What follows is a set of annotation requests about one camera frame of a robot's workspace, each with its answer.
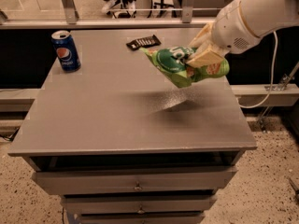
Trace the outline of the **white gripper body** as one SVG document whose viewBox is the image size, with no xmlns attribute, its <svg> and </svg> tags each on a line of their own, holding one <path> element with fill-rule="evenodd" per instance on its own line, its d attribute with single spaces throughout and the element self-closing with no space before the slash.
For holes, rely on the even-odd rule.
<svg viewBox="0 0 299 224">
<path fill-rule="evenodd" d="M 234 0 L 219 12 L 211 38 L 217 46 L 233 54 L 241 54 L 261 42 L 243 19 L 241 0 Z"/>
</svg>

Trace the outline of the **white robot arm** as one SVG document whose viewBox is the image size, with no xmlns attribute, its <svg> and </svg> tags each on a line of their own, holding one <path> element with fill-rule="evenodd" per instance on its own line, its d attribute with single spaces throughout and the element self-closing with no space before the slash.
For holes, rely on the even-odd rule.
<svg viewBox="0 0 299 224">
<path fill-rule="evenodd" d="M 228 53 L 241 54 L 275 31 L 299 25 L 299 0 L 234 0 L 192 40 L 196 49 L 187 64 L 220 63 Z"/>
</svg>

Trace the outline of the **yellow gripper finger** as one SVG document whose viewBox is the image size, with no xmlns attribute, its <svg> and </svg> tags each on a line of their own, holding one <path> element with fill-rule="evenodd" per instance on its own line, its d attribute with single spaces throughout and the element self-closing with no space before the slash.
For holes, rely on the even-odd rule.
<svg viewBox="0 0 299 224">
<path fill-rule="evenodd" d="M 200 48 L 190 47 L 190 50 L 191 54 L 187 58 L 186 64 L 194 68 L 221 63 L 225 56 L 225 50 L 214 44 L 204 45 Z"/>
<path fill-rule="evenodd" d="M 211 47 L 213 45 L 211 39 L 212 27 L 213 24 L 211 22 L 207 23 L 190 42 L 189 47 L 197 49 L 207 49 Z"/>
</svg>

